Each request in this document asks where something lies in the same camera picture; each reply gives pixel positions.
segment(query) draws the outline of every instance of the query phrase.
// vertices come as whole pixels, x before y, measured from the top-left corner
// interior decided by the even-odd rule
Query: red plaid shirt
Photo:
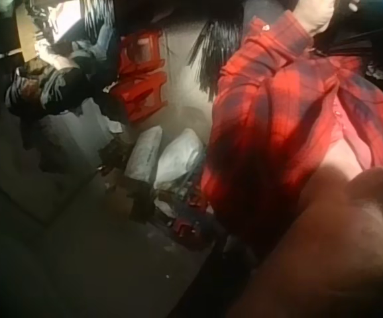
[[[383,93],[356,73],[359,59],[316,58],[312,44],[289,11],[273,25],[254,19],[221,70],[201,187],[218,220],[259,251],[297,217],[330,145],[336,96],[383,166]]]

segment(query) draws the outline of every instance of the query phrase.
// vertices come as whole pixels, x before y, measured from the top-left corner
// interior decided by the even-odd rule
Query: hand
[[[34,46],[38,57],[43,61],[50,63],[49,60],[51,59],[51,56],[54,55],[54,52],[49,42],[45,39],[39,40],[38,42],[35,42]]]
[[[299,0],[293,14],[309,35],[314,36],[329,27],[335,12],[335,2],[336,0]],[[358,11],[359,2],[360,0],[351,0],[349,9]]]

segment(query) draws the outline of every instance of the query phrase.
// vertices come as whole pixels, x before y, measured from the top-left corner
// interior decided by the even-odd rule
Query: black fringe
[[[200,90],[209,94],[209,100],[217,95],[217,83],[221,68],[239,49],[243,29],[243,6],[226,3],[206,22],[199,34],[189,58],[188,65],[200,62],[197,79]],[[201,60],[197,56],[201,50]]]

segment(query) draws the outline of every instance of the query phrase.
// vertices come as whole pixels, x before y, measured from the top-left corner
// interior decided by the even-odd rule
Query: white plastic bag
[[[161,140],[161,126],[156,126],[142,132],[127,162],[127,167],[125,168],[125,175],[127,177],[144,182],[150,181],[150,176],[158,158]]]
[[[196,133],[189,128],[171,142],[162,153],[154,188],[167,190],[172,182],[188,173],[202,153],[203,145]]]

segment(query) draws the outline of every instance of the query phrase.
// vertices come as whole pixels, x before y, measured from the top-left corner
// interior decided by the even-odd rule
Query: shirt sleeve
[[[41,103],[48,114],[57,115],[81,105],[93,95],[87,77],[79,68],[54,70],[41,93]]]
[[[261,189],[272,187],[267,180],[276,179],[267,153],[266,79],[310,45],[312,38],[290,11],[273,25],[253,19],[241,48],[221,70],[201,187],[227,228],[237,226],[240,211],[258,209]]]

